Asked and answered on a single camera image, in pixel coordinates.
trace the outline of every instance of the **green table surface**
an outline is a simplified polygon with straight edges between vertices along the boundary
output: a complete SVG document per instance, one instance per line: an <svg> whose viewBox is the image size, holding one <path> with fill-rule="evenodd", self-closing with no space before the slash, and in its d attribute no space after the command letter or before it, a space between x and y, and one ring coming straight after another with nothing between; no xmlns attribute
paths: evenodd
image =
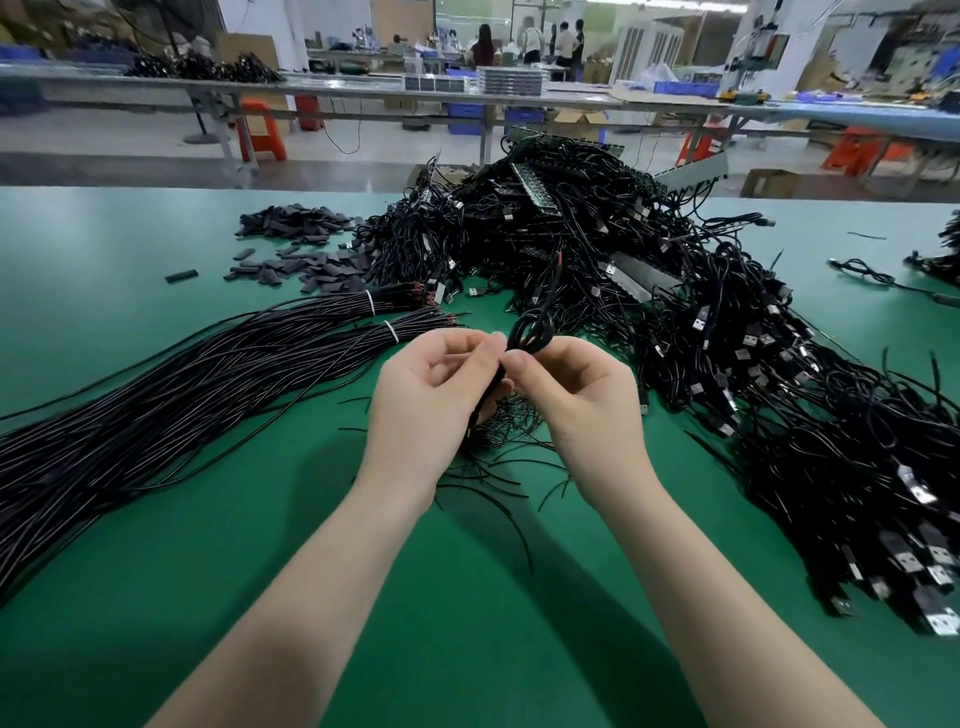
<svg viewBox="0 0 960 728"><path fill-rule="evenodd" d="M221 275L242 212L271 204L383 211L396 195L250 190L0 188L0 412L63 394L241 311L294 298ZM703 213L760 210L746 250L795 289L796 308L877 366L929 379L942 362L960 396L960 310L838 274L860 256L898 279L939 249L949 206L718 199ZM869 240L858 231L887 236ZM198 279L163 276L196 268ZM458 298L475 328L506 330L505 294ZM0 725L143 723L243 613L348 488L376 369L298 405L224 462L106 517L0 609ZM916 634L851 590L857 617L827 616L780 530L655 402L644 426L663 484L733 565L890 726L955 726L960 644ZM247 431L239 427L237 436ZM424 428L424 444L429 437ZM535 453L544 457L542 452ZM702 725L657 621L610 533L571 488L536 507L560 473L506 467L529 501L508 504L530 542L488 503L446 492L401 551L325 725Z"/></svg>

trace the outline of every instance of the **fluorescent light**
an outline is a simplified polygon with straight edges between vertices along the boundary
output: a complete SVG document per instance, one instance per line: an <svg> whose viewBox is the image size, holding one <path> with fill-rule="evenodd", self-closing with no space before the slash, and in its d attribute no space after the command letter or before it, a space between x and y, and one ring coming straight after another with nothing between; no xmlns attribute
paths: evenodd
<svg viewBox="0 0 960 728"><path fill-rule="evenodd" d="M647 8L663 8L674 11L735 12L742 15L749 6L734 3L707 3L697 0L587 0L589 3L607 5L640 5Z"/></svg>

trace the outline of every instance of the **person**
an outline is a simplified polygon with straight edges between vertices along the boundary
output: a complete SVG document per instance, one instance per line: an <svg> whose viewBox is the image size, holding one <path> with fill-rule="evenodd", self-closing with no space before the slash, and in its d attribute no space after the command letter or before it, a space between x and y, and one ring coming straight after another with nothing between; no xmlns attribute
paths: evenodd
<svg viewBox="0 0 960 728"><path fill-rule="evenodd" d="M473 55L472 65L474 68L481 65L493 65L493 36L487 23L480 26L477 41L470 47L470 52Z"/></svg>
<svg viewBox="0 0 960 728"><path fill-rule="evenodd" d="M630 368L566 336L536 356L506 348L502 333L445 328L383 365L348 494L148 728L317 725L500 364L506 376L481 417L515 388L539 410L626 554L709 725L881 726L660 485Z"/></svg>
<svg viewBox="0 0 960 728"><path fill-rule="evenodd" d="M540 54L543 52L543 33L534 27L533 15L523 18L523 30L520 31L517 45L520 47L520 57L525 65L540 62Z"/></svg>
<svg viewBox="0 0 960 728"><path fill-rule="evenodd" d="M571 78L570 81L579 81L584 70L584 43L586 42L584 36L584 19L580 18L577 20L574 27L577 29L577 44L573 49L573 78Z"/></svg>
<svg viewBox="0 0 960 728"><path fill-rule="evenodd" d="M570 24L566 21L560 24L560 36L557 38L557 60L555 63L563 68L573 67L573 50L576 48L577 39L570 32ZM570 71L564 72L564 77L560 81L572 81Z"/></svg>

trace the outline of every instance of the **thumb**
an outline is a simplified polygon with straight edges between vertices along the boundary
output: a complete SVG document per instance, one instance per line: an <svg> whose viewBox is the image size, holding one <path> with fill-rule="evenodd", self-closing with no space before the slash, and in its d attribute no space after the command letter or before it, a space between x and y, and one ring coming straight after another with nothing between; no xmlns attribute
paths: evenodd
<svg viewBox="0 0 960 728"><path fill-rule="evenodd" d="M497 331L480 342L457 373L443 385L457 397L470 401L472 408L490 386L500 366L500 354L507 349L507 337Z"/></svg>
<svg viewBox="0 0 960 728"><path fill-rule="evenodd" d="M567 407L570 393L529 353L519 349L510 350L500 357L500 363L507 377L524 391L548 421L560 416L561 410Z"/></svg>

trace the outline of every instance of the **person's right hand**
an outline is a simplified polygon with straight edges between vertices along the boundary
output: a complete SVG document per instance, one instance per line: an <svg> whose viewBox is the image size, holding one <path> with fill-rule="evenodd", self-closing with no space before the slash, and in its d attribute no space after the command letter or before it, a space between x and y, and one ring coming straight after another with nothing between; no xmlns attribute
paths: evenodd
<svg viewBox="0 0 960 728"><path fill-rule="evenodd" d="M556 336L536 358L500 357L516 388L540 411L584 499L636 484L651 471L630 367L590 342Z"/></svg>

